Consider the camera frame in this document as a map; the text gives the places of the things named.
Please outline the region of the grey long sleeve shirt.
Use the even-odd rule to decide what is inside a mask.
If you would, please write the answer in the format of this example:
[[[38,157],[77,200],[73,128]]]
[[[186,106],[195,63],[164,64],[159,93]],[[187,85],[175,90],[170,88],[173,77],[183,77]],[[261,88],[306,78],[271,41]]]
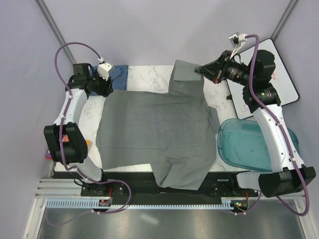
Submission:
[[[149,164],[162,188],[197,190],[216,160],[217,111],[196,64],[176,60],[167,93],[114,91],[96,136],[103,169]]]

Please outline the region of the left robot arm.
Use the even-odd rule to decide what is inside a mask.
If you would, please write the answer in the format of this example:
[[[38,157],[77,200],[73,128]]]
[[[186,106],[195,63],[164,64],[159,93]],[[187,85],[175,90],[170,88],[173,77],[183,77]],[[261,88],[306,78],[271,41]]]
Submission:
[[[65,86],[65,101],[58,118],[44,128],[44,136],[52,160],[66,171],[75,170],[99,196],[109,192],[109,183],[102,179],[102,169],[88,156],[87,142],[78,126],[82,110],[92,92],[107,97],[113,92],[109,73],[114,66],[102,62],[97,69],[89,63],[73,65],[73,75]]]

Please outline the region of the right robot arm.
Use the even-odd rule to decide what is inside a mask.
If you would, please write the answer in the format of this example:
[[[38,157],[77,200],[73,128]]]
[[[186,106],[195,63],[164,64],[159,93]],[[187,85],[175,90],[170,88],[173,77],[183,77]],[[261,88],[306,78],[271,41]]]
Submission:
[[[305,166],[293,145],[286,127],[281,100],[270,80],[275,71],[275,56],[267,50],[258,50],[248,65],[232,59],[232,51],[195,72],[219,84],[230,80],[243,86],[243,100],[257,121],[266,142],[272,171],[261,173],[246,171],[228,183],[228,190],[240,196],[247,189],[262,192],[264,196],[278,197],[298,192],[307,193],[307,186],[316,177],[313,167]]]

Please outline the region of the blue checked folded shirt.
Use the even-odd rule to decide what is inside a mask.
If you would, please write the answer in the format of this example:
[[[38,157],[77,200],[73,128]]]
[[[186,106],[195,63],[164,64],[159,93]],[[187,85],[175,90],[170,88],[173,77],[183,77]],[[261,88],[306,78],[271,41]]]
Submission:
[[[88,64],[90,77],[93,77],[94,75],[98,75],[97,68],[98,66],[92,66],[91,64]],[[109,78],[113,80],[113,83],[112,83],[113,90],[125,91],[127,89],[128,65],[114,66],[114,70],[110,72]],[[86,94],[87,96],[97,96],[97,94],[95,93],[91,95],[88,92]]]

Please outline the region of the Roald Dahl book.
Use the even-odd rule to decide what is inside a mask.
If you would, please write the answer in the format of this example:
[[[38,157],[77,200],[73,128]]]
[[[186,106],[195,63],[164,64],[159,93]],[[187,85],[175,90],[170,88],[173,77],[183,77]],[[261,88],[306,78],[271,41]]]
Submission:
[[[64,135],[62,141],[63,142],[69,141],[68,136]],[[86,139],[85,141],[86,141],[86,144],[87,144],[87,147],[88,147],[88,151],[90,151],[90,148],[92,146],[92,142],[90,140],[88,140],[88,139]],[[49,150],[47,151],[47,153],[45,155],[45,159],[52,160],[52,156],[51,156],[51,153],[50,153]]]

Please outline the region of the teal plastic bin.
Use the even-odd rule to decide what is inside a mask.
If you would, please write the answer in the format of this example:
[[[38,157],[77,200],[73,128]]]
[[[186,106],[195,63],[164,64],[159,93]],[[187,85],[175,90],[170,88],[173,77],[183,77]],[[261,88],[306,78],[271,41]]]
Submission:
[[[229,165],[257,172],[281,172],[294,169],[303,161],[286,127],[281,131],[269,117],[258,121],[228,119],[218,133],[219,156]]]

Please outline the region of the white whiteboard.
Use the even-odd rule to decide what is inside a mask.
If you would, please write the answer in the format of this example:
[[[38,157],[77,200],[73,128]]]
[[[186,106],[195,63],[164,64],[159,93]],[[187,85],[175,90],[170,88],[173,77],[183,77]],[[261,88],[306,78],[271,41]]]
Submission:
[[[271,39],[266,39],[259,43],[259,50],[267,50],[274,54],[276,68],[272,74],[270,83],[276,89],[281,105],[286,106],[291,103],[297,102],[300,99],[300,95],[295,87],[295,84],[286,70],[286,67]],[[232,105],[234,107],[235,115],[238,119],[247,119],[252,116],[248,106],[244,103],[242,91],[243,86],[236,84],[230,80],[227,80],[227,86],[232,96]]]

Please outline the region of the left aluminium frame post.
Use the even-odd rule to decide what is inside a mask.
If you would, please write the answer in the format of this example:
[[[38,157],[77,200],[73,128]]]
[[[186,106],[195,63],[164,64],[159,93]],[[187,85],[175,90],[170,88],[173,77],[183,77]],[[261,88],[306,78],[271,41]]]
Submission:
[[[54,37],[56,38],[58,44],[60,46],[64,45],[66,43],[57,23],[54,20],[54,17],[52,16],[48,6],[46,5],[44,0],[35,0],[36,5],[38,6],[42,16],[44,17],[44,19],[46,20],[48,26],[50,27]],[[69,62],[71,64],[76,64],[76,60],[73,56],[73,54],[71,53],[70,49],[68,46],[65,46],[63,48],[63,51],[67,57],[67,59],[69,60]]]

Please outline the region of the aluminium frame post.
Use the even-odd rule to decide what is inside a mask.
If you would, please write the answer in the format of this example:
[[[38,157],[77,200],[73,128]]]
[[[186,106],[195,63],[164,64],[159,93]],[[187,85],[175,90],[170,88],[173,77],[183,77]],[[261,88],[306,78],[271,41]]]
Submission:
[[[289,17],[291,16],[292,12],[294,11],[296,5],[299,3],[299,0],[290,0],[288,5],[286,6],[284,12],[282,13],[276,27],[274,28],[271,39],[275,42],[278,36],[280,35],[281,31],[283,30],[285,24],[287,23]]]
[[[57,23],[54,20],[54,17],[52,16],[48,6],[46,5],[44,0],[35,0],[36,5],[38,6],[42,16],[44,17],[44,19],[46,20],[48,26],[50,27],[54,37],[56,38],[58,44],[60,46],[64,45],[66,43]],[[67,57],[67,59],[69,60],[69,62],[71,64],[76,64],[76,60],[73,56],[73,54],[71,53],[70,49],[68,46],[65,46],[63,48],[63,51]]]

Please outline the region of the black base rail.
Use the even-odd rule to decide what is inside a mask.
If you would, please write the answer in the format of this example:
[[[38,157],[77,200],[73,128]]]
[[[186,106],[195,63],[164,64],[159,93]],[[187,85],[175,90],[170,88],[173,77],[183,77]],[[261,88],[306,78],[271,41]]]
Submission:
[[[238,186],[237,172],[209,172],[199,189],[162,188],[150,172],[102,172],[102,182],[82,184],[81,196],[106,197],[120,204],[134,203],[219,203],[222,198],[253,198],[253,189]]]

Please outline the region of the right aluminium frame post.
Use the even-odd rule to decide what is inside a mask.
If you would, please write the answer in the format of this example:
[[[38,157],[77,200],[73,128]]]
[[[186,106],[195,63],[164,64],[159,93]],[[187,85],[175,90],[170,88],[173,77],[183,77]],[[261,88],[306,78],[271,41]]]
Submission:
[[[276,27],[274,28],[271,39],[275,42],[278,36],[280,35],[281,31],[283,30],[285,24],[287,23],[289,17],[291,16],[292,12],[294,11],[296,5],[299,3],[299,0],[290,0],[288,5],[286,6],[284,12],[282,13]]]

